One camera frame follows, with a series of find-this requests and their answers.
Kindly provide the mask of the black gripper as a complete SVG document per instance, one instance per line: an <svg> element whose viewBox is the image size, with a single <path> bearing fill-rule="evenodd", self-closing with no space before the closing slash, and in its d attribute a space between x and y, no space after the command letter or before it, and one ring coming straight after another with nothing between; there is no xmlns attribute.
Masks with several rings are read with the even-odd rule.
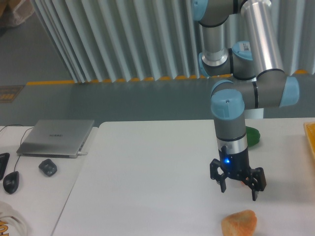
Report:
<svg viewBox="0 0 315 236"><path fill-rule="evenodd" d="M226 191L227 176L235 180L244 180L243 183L252 190L252 200L256 201L258 193L264 191L267 183L262 167L250 168L248 148L239 153L228 154L227 147L222 146L219 155L220 161L213 159L210 163L210 178L220 185L221 192Z"/></svg>

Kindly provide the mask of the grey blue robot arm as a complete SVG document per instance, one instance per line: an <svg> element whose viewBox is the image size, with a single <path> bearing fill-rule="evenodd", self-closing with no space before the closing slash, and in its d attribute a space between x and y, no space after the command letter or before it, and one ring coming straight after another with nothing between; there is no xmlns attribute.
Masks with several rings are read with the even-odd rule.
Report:
<svg viewBox="0 0 315 236"><path fill-rule="evenodd" d="M191 7L205 41L200 72L206 77L229 74L210 93L220 156L210 163L210 177L222 192L227 178L241 181L256 200L266 179L261 167L250 167L245 110L296 104L298 81L284 72L269 0L194 0ZM223 25L233 14L245 20L249 39L227 48Z"/></svg>

